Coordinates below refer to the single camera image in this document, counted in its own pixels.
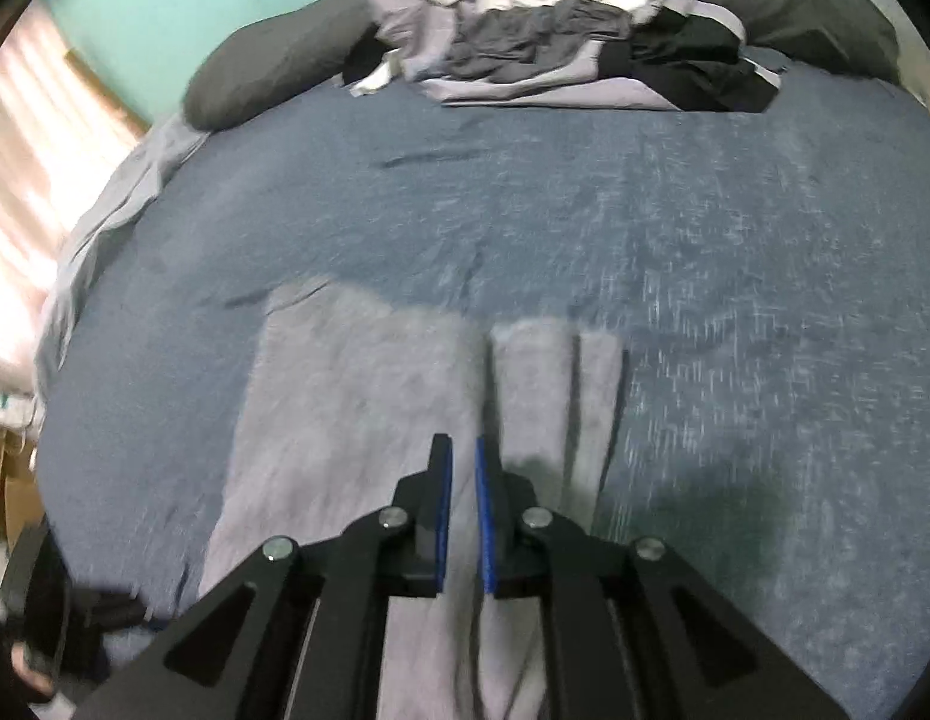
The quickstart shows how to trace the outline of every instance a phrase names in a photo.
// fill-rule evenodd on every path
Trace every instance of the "light gray blanket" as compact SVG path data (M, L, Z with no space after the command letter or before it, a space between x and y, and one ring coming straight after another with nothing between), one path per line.
M49 397L94 283L131 236L145 208L207 136L207 132L189 127L181 113L156 124L75 224L58 258L55 283L41 308L35 349L35 394L40 402Z
M276 289L266 314L201 589L270 536L333 538L387 505L396 482L425 467L433 434L447 433L445 589L434 601L392 600L379 717L536 717L545 691L536 605L482 605L476 438L497 430L503 463L529 475L539 502L590 527L617 413L620 341L562 319L487 338L459 314L394 308L327 278Z

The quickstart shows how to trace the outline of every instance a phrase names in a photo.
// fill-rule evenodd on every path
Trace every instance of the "blue gripper pad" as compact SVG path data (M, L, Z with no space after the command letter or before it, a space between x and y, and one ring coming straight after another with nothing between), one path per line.
M481 535L481 581L486 593L494 593L495 532L492 524L492 502L488 488L488 466L485 464L485 440L475 444L475 492L478 498L478 533Z
M438 532L435 538L435 565L438 591L445 588L445 569L449 555L449 519L452 516L452 442L442 464L442 497L438 506Z

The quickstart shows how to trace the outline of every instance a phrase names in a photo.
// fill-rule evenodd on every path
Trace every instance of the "pile of clothes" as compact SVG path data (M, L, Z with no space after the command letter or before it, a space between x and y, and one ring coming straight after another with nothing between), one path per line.
M757 113L780 86L742 56L742 22L699 0L370 4L391 50L356 96L400 74L447 105Z

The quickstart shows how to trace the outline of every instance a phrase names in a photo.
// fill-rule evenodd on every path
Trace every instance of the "gray cloth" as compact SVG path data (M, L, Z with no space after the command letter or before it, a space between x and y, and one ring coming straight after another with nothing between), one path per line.
M399 49L406 80L418 81L444 105L753 111L763 110L781 85L772 71L739 60L745 28L735 14L709 2L664 0L663 10L720 23L731 33L730 45L720 47L700 25L684 36L650 26L641 33L644 42L658 44L649 65L674 67L646 71L644 80L601 77L602 46L625 39L630 24L625 12L597 2L482 14L470 1L456 11L425 0L370 2L380 39ZM702 35L708 36L704 43ZM675 99L649 86L655 84L649 76Z
M545 685L537 617L526 613L516 626L514 605L486 603L482 624L497 624L470 651L481 592L473 447L485 432L486 385L500 405L505 462L527 464L541 502L588 525L617 413L620 341L579 338L561 319L497 328L486 383L485 333L457 314L393 308L327 278L276 289L266 313L201 589L269 536L321 541L387 505L396 481L425 467L431 436L448 433L445 591L434 601L392 600L378 717L536 717ZM500 695L520 695L526 709L506 712Z
M95 285L51 394L39 485L70 570L188 606L263 302L333 272L622 336L595 528L668 539L855 720L887 720L930 655L930 117L787 72L761 116L328 85L209 138Z
M559 319L498 326L492 338L502 465L532 481L541 505L588 531L617 413L622 344L608 333L579 335ZM534 600L482 599L478 684L489 720L539 716L540 614Z
M439 76L455 35L455 11L427 0L368 0L377 38L401 49L406 81Z
M514 83L567 65L586 40L622 40L630 16L593 0L488 10L460 18L445 58L452 79Z
M131 236L145 208L207 136L186 124L181 113L156 124L75 224L59 256L55 283L41 309L35 350L35 392L40 401L49 397L89 291Z

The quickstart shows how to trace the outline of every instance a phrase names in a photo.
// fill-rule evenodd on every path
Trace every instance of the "bed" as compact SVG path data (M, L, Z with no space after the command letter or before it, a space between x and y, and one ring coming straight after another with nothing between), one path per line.
M930 115L785 57L764 114L445 108L333 82L212 134L49 391L76 578L196 597L270 290L335 277L629 351L596 531L658 533L856 720L930 657ZM116 642L128 656L142 642Z

